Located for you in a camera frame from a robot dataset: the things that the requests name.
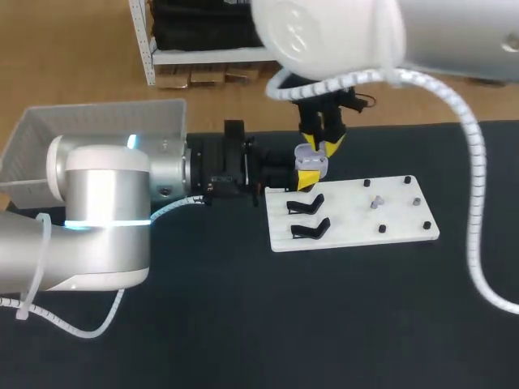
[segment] black bag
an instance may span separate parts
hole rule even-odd
[[[248,3],[153,0],[152,33],[160,50],[204,51],[259,47]]]

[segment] black clip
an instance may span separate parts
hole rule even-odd
[[[290,230],[292,231],[292,238],[293,239],[303,239],[303,238],[310,238],[319,240],[323,237],[323,235],[328,231],[332,223],[330,222],[330,219],[327,217],[326,219],[323,219],[319,226],[316,229],[311,229],[310,227],[305,227],[304,225],[292,225],[290,227]]]
[[[304,204],[297,201],[287,201],[286,207],[289,210],[289,215],[298,215],[304,213],[305,215],[315,215],[321,205],[324,203],[324,195],[318,195],[312,204]]]

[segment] black table surface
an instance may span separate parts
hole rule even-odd
[[[483,129],[483,266],[496,292],[519,301],[519,123]],[[280,149],[300,141],[256,138]],[[517,388],[519,317],[486,303],[465,263],[469,166],[459,126],[351,130],[327,179],[405,174],[422,187],[437,242],[276,254],[264,204],[171,212],[152,226],[148,279],[127,291],[101,338],[0,309],[0,387]],[[51,213],[62,220],[62,210]],[[113,298],[42,293],[36,303],[89,330]]]

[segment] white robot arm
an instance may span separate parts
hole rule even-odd
[[[259,37],[307,79],[403,67],[519,80],[516,0],[253,0]]]

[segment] white plastic basket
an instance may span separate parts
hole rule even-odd
[[[55,105],[25,110],[0,159],[0,191],[16,207],[57,207],[45,173],[47,149],[59,135],[177,135],[186,138],[184,100]]]

